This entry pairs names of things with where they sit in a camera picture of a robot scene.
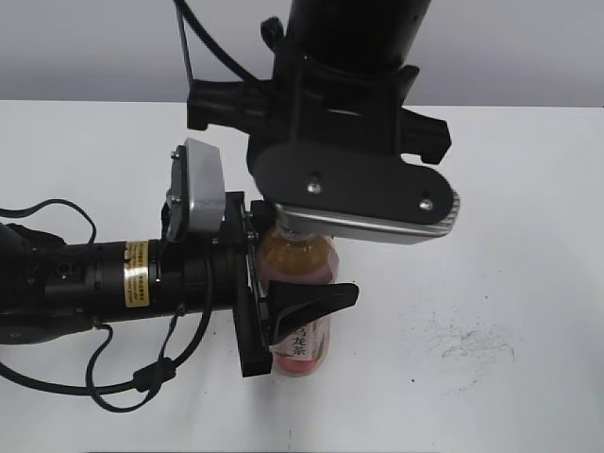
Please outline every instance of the gray wall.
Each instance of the gray wall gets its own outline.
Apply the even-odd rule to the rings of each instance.
[[[235,59],[270,74],[259,23],[285,20],[289,1],[191,4]],[[192,51],[197,77],[233,79]],[[408,62],[422,68],[409,104],[601,107],[604,0],[433,0]],[[185,95],[170,0],[0,0],[0,99]]]

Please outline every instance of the warning label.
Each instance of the warning label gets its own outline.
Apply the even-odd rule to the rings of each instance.
[[[130,309],[149,306],[149,242],[126,243],[124,296]]]

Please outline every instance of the plastic bottle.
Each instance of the plastic bottle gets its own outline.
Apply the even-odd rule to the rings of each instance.
[[[260,285],[267,292],[270,280],[303,285],[333,283],[340,259],[330,238],[295,234],[276,226],[265,236],[257,254]],[[288,376],[306,376],[316,370],[329,348],[329,316],[318,319],[279,343],[276,369]]]

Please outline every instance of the table surface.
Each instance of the table surface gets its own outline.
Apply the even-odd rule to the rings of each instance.
[[[333,317],[314,375],[241,378],[223,311],[176,379],[131,414],[0,381],[0,451],[603,451],[604,109],[415,110],[449,122],[439,168],[461,195],[459,221],[413,246],[336,241],[340,281],[361,296]],[[246,136],[188,131],[185,115],[179,104],[0,102],[0,206],[64,197],[88,210],[100,241],[158,237],[168,156],[188,136],[221,148],[228,190],[258,197]],[[61,207],[25,224],[74,243],[90,232]],[[179,323],[173,354],[197,320]],[[97,383],[152,361],[166,328],[115,325]],[[104,338],[2,346],[0,358],[81,385]]]

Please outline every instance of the black cable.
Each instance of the black cable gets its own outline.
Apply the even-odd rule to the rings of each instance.
[[[195,349],[199,346],[201,341],[206,334],[206,330],[208,330],[208,324],[210,323],[211,310],[213,306],[213,276],[209,254],[206,254],[206,303],[204,304],[204,312],[201,315],[201,319],[199,320],[199,326],[197,326],[197,330],[193,335],[193,339],[189,343],[189,345],[185,348],[184,351],[180,353],[178,357],[174,360],[174,365],[176,367],[182,365],[192,354],[195,352]]]
[[[182,20],[182,13],[176,8],[176,21],[178,22],[178,35],[180,36],[180,48],[182,49],[182,57],[185,61],[185,71],[187,73],[187,81],[189,82],[189,90],[193,86],[193,69],[191,68],[191,57],[189,56],[189,45],[187,43],[187,32],[185,24]]]
[[[178,321],[178,316],[179,316],[179,314],[177,313],[170,320],[170,326],[168,327],[168,334],[166,335],[166,338],[163,340],[163,344],[161,345],[161,349],[159,350],[158,360],[155,362],[155,365],[153,367],[154,368],[153,384],[149,388],[147,395],[145,396],[144,400],[141,401],[140,403],[135,404],[133,406],[129,406],[127,408],[120,408],[117,406],[113,406],[112,404],[107,402],[101,396],[101,394],[98,392],[98,389],[94,385],[94,380],[92,378],[92,372],[94,371],[94,366],[96,365],[96,361],[98,360],[101,353],[105,350],[105,348],[109,345],[109,343],[113,339],[113,328],[109,324],[103,324],[103,325],[97,327],[99,329],[106,330],[109,334],[107,336],[107,339],[96,349],[96,351],[94,351],[94,354],[92,354],[92,357],[91,357],[90,361],[88,362],[88,366],[86,367],[86,388],[88,389],[90,396],[92,397],[92,400],[96,404],[98,404],[101,408],[103,408],[109,412],[126,413],[126,412],[135,411],[136,409],[144,406],[149,401],[151,401],[153,398],[155,398],[155,396],[159,393],[159,390],[161,389],[161,384],[163,383],[162,365],[163,365],[163,362],[165,359],[166,345],[168,344],[170,337],[172,337],[172,334],[174,333],[174,330],[176,328],[176,322]]]
[[[90,392],[86,387],[76,387],[73,385],[55,384],[52,382],[44,382],[32,377],[24,376],[16,371],[8,368],[4,363],[0,362],[0,376],[8,379],[15,384],[27,387],[28,389],[47,392],[49,394],[67,394],[71,396],[90,396]],[[119,394],[128,390],[134,389],[134,381],[122,382],[121,384],[108,385],[97,387],[100,394]]]
[[[241,64],[239,64],[231,55],[225,52],[218,42],[214,40],[214,38],[208,33],[206,28],[204,28],[199,20],[195,17],[189,5],[185,0],[174,0],[176,5],[176,10],[182,14],[182,17],[185,18],[187,24],[191,27],[191,30],[197,35],[197,37],[202,41],[203,44],[208,47],[211,53],[218,58],[231,72],[237,75],[241,80],[245,82],[249,82],[251,85],[255,86],[262,92],[268,92],[271,95],[276,95],[276,93],[267,87],[261,80],[255,77],[252,73],[247,71]]]
[[[72,210],[76,210],[82,217],[84,217],[92,227],[91,237],[88,240],[87,244],[92,245],[94,240],[96,239],[96,225],[92,221],[91,217],[76,203],[72,203],[68,200],[63,200],[62,198],[51,198],[49,200],[44,200],[41,203],[38,203],[31,208],[25,208],[24,210],[6,210],[0,208],[0,217],[6,217],[8,219],[23,219],[25,217],[29,217],[30,215],[35,214],[39,210],[46,208],[50,205],[63,205],[71,208]]]

